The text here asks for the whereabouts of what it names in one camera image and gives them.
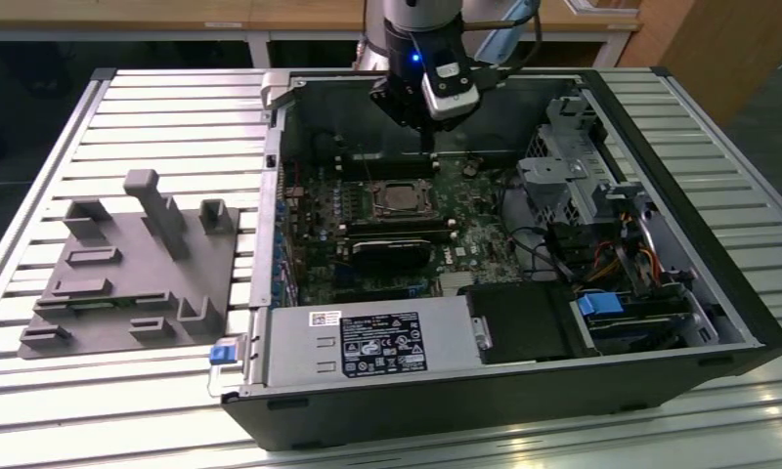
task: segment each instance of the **power supply label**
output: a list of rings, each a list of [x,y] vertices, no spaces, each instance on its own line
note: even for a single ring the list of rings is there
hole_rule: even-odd
[[[349,378],[429,369],[418,313],[341,318],[339,328]]]

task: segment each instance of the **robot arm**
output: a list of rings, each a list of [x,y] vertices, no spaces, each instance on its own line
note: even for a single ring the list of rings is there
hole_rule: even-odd
[[[434,132],[461,124],[475,111],[481,94],[506,78],[491,68],[473,69],[465,32],[485,31],[475,33],[475,59],[502,63],[522,36],[517,26],[537,17],[541,0],[489,0],[486,5],[481,0],[367,1],[374,4],[367,11],[367,47],[386,57],[389,70],[371,99],[401,126],[413,127],[430,140]],[[375,20],[379,4],[382,36]],[[493,15],[499,10],[504,21],[465,22],[465,16]]]

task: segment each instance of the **red wire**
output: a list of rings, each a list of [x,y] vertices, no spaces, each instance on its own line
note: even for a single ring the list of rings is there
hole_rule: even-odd
[[[612,241],[604,241],[597,245],[597,249],[594,250],[594,268],[600,265],[600,253],[602,252],[602,246],[608,246],[612,244]]]

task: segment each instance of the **metal bracket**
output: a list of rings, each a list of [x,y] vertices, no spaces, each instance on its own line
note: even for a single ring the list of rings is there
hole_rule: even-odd
[[[290,101],[291,80],[292,75],[288,70],[272,70],[263,74],[260,101],[264,109],[274,110]]]

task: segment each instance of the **white label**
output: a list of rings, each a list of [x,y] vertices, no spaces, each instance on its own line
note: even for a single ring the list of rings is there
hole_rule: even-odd
[[[311,311],[310,312],[310,326],[339,325],[341,318],[342,318],[341,311]]]
[[[208,22],[206,27],[244,27],[242,22]]]

